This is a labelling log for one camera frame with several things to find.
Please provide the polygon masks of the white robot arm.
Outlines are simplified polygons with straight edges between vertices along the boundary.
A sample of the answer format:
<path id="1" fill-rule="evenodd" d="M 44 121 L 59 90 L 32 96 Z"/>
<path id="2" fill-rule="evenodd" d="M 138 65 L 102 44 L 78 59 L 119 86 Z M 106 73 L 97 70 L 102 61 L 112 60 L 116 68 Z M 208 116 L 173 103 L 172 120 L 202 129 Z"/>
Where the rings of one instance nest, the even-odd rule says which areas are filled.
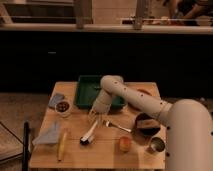
<path id="1" fill-rule="evenodd" d="M 213 118 L 203 104 L 171 104 L 126 86 L 120 76 L 103 76 L 100 87 L 92 111 L 108 113 L 119 96 L 166 127 L 165 171 L 213 171 Z"/>

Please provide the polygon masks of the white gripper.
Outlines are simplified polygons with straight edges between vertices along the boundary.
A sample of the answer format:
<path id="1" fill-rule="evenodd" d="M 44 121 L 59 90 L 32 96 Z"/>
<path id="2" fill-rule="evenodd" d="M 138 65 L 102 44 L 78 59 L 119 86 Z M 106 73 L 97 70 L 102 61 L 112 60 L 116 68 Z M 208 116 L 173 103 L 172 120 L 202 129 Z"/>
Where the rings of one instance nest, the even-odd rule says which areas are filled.
<path id="1" fill-rule="evenodd" d="M 110 94 L 106 92 L 105 90 L 101 90 L 95 99 L 93 105 L 92 105 L 92 110 L 94 112 L 99 113 L 97 115 L 97 121 L 98 124 L 102 124 L 103 122 L 103 115 L 102 114 L 107 114 L 111 108 L 112 102 L 115 99 L 115 96 L 113 94 Z M 92 124 L 94 121 L 94 112 L 90 111 L 88 113 L 88 123 Z"/>

